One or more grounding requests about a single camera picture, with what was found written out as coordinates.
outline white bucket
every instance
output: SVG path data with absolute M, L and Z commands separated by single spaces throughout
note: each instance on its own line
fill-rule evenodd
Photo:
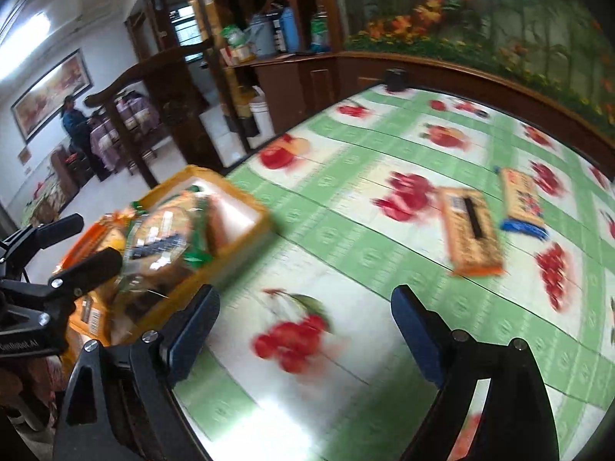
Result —
M 250 110 L 254 116 L 254 121 L 256 121 L 260 135 L 248 139 L 252 147 L 259 146 L 276 135 L 273 131 L 273 123 L 271 122 L 271 116 L 269 116 L 269 107 L 267 106 L 264 93 L 257 86 L 255 86 L 254 89 L 259 95 L 250 101 Z

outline blue gripper pad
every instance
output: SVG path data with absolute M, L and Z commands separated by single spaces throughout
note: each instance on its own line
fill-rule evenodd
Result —
M 205 338 L 220 313 L 220 296 L 211 286 L 202 286 L 186 311 L 192 314 L 168 351 L 168 383 L 171 387 L 190 374 Z
M 391 295 L 391 313 L 423 378 L 441 390 L 445 371 L 440 359 L 440 347 L 428 330 L 429 312 L 408 286 L 398 286 Z

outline floral mural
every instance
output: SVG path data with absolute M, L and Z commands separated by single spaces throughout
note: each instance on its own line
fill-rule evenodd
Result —
M 579 0 L 338 0 L 349 50 L 475 67 L 528 86 L 615 139 L 615 53 Z

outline wooden shelf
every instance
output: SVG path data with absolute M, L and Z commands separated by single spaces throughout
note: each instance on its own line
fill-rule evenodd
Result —
M 299 63 L 304 61 L 313 61 L 316 59 L 325 59 L 329 57 L 335 57 L 336 54 L 332 52 L 315 53 L 312 55 L 297 55 L 297 54 L 281 54 L 269 59 L 255 59 L 253 61 L 247 61 L 245 63 L 236 64 L 235 66 L 226 66 L 224 69 L 238 69 L 239 67 L 258 67 L 267 66 L 269 64 L 290 64 Z

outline ceiling light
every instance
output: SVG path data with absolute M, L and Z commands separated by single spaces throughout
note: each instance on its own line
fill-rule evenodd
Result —
M 37 14 L 15 29 L 0 46 L 0 80 L 6 78 L 39 46 L 49 33 L 45 14 Z

